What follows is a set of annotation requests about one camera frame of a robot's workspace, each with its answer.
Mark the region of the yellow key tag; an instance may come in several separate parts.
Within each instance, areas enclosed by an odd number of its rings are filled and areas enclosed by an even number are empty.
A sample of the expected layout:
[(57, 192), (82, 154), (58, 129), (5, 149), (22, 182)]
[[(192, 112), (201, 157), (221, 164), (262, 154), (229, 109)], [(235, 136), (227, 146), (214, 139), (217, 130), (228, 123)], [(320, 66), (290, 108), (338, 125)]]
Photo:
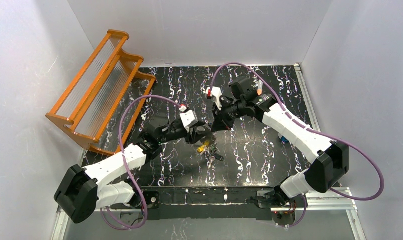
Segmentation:
[(200, 154), (206, 152), (209, 149), (210, 145), (211, 142), (209, 140), (204, 141), (204, 143), (197, 148), (197, 152)]

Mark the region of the black key fob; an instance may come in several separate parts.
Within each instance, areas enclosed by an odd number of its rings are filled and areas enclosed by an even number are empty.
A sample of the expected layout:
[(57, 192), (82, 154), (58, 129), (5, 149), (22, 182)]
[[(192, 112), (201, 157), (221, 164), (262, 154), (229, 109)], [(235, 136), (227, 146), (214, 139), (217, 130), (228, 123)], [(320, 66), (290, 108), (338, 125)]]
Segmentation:
[(220, 161), (220, 162), (223, 162), (224, 161), (224, 157), (222, 156), (222, 155), (220, 155), (219, 153), (217, 153), (217, 152), (214, 152), (214, 153), (212, 153), (210, 156), (209, 156), (209, 159), (213, 162), (213, 161)]

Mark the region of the orange white marker pen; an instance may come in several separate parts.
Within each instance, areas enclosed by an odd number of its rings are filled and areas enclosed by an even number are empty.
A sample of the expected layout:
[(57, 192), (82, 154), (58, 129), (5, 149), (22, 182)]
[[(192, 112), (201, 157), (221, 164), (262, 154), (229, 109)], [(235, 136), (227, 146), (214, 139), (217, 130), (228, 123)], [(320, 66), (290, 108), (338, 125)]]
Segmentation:
[(264, 83), (261, 80), (258, 80), (257, 84), (257, 94), (260, 96), (263, 94), (263, 85)]

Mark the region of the orange wooden shelf rack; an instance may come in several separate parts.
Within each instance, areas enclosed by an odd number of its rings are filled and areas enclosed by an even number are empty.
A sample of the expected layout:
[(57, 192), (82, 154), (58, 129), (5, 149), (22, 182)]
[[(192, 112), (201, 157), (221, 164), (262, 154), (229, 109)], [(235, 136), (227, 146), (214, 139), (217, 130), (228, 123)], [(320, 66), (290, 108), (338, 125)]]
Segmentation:
[(148, 95), (156, 77), (140, 72), (141, 55), (123, 50), (130, 38), (110, 29), (45, 116), (83, 149), (111, 156), (120, 151), (145, 104), (141, 100), (119, 123), (128, 105)]

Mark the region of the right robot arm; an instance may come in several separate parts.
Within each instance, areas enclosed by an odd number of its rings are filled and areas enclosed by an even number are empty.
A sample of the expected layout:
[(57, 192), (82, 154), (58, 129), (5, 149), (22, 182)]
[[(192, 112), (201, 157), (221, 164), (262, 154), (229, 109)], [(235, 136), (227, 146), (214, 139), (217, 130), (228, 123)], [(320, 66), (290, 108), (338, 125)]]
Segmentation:
[(229, 87), (232, 97), (224, 96), (219, 87), (205, 91), (206, 97), (214, 101), (212, 132), (231, 130), (236, 119), (252, 117), (277, 131), (310, 163), (310, 168), (287, 177), (273, 191), (254, 200), (283, 206), (302, 194), (326, 193), (349, 171), (348, 145), (313, 133), (309, 125), (282, 108), (273, 94), (259, 94), (249, 78), (232, 82)]

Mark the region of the aluminium frame rail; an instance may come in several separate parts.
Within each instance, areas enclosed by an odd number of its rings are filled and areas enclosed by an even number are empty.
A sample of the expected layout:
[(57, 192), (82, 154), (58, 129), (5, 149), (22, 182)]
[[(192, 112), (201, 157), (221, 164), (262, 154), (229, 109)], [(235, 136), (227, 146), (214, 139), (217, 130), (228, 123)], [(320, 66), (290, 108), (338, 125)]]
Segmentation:
[(290, 208), (251, 203), (265, 187), (147, 187), (148, 221), (134, 230), (112, 228), (109, 214), (75, 224), (59, 211), (54, 240), (364, 240), (353, 200), (310, 193)]

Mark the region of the blue white round jar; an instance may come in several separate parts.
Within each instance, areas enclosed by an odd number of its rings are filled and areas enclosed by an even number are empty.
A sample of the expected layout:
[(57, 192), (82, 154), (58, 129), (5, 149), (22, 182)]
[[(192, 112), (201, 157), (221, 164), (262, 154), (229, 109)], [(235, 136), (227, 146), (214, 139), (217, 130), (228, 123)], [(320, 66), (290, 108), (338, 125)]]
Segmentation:
[(282, 141), (283, 143), (289, 143), (290, 141), (284, 137), (282, 134), (278, 133), (278, 138), (280, 139), (280, 141)]

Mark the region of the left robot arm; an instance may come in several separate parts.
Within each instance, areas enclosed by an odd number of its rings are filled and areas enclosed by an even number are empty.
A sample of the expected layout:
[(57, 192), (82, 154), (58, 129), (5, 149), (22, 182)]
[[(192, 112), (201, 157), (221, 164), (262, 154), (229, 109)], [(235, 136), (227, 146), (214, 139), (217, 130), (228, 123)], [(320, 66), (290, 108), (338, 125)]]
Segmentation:
[(88, 219), (97, 209), (130, 204), (137, 188), (129, 180), (112, 184), (114, 180), (154, 160), (160, 155), (163, 144), (184, 139), (187, 144), (194, 145), (212, 135), (208, 124), (194, 116), (182, 113), (172, 122), (166, 116), (157, 116), (145, 125), (124, 152), (85, 167), (71, 166), (55, 192), (54, 200), (75, 224)]

